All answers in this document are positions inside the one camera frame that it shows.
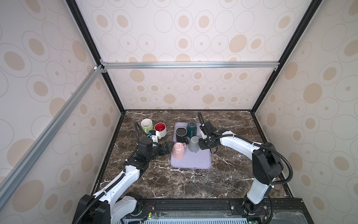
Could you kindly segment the lavender plastic tray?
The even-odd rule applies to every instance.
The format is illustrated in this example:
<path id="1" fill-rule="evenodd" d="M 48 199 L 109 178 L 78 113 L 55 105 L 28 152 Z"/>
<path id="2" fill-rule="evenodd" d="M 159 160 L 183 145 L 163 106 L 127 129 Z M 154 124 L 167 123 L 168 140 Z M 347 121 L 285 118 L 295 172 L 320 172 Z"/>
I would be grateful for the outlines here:
<path id="1" fill-rule="evenodd" d="M 174 134 L 173 134 L 173 142 L 176 143 L 176 135 L 175 131 L 179 127 L 187 126 L 188 122 L 177 122 L 174 125 Z M 200 130 L 200 123 L 196 123 L 197 126 L 197 137 L 202 138 L 202 133 Z M 181 160 L 177 160 L 174 158 L 174 153 L 171 154 L 170 164 L 174 168 L 181 169 L 210 169 L 211 168 L 211 152 L 209 149 L 201 150 L 199 148 L 198 152 L 191 152 L 189 150 L 189 146 L 186 145 L 184 156 Z"/>

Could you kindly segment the white mug red inside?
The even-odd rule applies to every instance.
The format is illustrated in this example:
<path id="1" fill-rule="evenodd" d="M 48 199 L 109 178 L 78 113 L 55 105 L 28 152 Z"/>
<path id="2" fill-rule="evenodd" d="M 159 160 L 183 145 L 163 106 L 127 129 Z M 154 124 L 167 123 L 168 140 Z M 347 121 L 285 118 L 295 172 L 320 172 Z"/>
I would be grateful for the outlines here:
<path id="1" fill-rule="evenodd" d="M 156 131 L 158 139 L 162 139 L 167 135 L 167 126 L 164 123 L 157 123 L 154 126 L 154 130 Z"/>

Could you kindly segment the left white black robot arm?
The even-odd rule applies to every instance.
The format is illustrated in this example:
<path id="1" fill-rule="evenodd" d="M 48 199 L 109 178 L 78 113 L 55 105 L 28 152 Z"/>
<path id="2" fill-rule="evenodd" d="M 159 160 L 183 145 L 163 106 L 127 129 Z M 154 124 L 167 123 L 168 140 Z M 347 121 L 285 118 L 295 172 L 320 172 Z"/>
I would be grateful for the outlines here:
<path id="1" fill-rule="evenodd" d="M 134 122 L 134 127 L 137 140 L 134 152 L 125 160 L 120 174 L 108 185 L 94 195 L 84 195 L 80 199 L 72 221 L 74 224 L 121 224 L 128 214 L 137 216 L 142 212 L 143 198 L 125 192 L 145 173 L 151 161 L 171 154 L 174 143 L 154 142 L 150 133 L 141 139 L 138 122 Z"/>

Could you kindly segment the light green mug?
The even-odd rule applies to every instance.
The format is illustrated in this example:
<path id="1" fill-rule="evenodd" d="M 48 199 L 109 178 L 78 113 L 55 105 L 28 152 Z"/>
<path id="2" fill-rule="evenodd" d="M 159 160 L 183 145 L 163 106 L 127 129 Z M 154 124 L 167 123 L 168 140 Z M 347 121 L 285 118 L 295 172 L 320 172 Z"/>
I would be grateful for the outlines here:
<path id="1" fill-rule="evenodd" d="M 151 119 L 143 119 L 140 123 L 142 130 L 145 133 L 149 133 L 151 130 L 154 129 L 153 121 Z"/>

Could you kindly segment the dark green mug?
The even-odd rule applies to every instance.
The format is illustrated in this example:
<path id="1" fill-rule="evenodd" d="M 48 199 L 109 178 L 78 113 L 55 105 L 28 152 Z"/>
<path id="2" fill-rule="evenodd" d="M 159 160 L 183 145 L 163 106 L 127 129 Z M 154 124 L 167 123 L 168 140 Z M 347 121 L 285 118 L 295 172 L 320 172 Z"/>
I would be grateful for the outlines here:
<path id="1" fill-rule="evenodd" d="M 195 122 L 189 122 L 186 129 L 188 138 L 192 138 L 197 135 L 197 124 Z"/>

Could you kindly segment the grey mug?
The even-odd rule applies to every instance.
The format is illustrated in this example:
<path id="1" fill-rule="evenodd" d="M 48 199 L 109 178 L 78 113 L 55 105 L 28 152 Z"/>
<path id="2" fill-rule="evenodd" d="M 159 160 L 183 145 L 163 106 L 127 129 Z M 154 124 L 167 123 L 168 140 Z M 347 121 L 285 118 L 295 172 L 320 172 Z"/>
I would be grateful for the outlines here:
<path id="1" fill-rule="evenodd" d="M 193 153 L 197 153 L 200 150 L 199 138 L 197 136 L 193 136 L 190 139 L 188 149 L 190 152 L 193 152 Z"/>

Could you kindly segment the pink faceted mug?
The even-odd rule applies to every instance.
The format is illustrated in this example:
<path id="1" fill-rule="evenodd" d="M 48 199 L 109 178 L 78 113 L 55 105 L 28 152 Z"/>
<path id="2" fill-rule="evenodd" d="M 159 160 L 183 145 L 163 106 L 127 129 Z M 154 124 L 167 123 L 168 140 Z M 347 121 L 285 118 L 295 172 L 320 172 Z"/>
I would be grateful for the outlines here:
<path id="1" fill-rule="evenodd" d="M 184 158 L 185 147 L 186 147 L 186 143 L 177 142 L 174 144 L 172 149 L 172 155 L 174 159 L 181 160 Z"/>

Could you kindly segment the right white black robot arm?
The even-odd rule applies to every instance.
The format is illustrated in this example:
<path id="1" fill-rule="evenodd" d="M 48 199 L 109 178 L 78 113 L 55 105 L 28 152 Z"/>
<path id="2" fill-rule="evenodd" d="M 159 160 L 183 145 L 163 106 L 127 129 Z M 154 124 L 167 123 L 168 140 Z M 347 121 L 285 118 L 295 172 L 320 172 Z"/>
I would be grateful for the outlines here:
<path id="1" fill-rule="evenodd" d="M 293 168 L 290 162 L 277 152 L 271 143 L 250 141 L 225 128 L 217 129 L 211 122 L 204 120 L 201 112 L 198 112 L 198 118 L 203 135 L 199 139 L 201 150 L 211 150 L 222 145 L 234 149 L 252 161 L 254 180 L 242 205 L 247 214 L 254 215 L 258 211 L 261 202 L 269 198 L 269 192 L 276 184 L 291 181 Z"/>

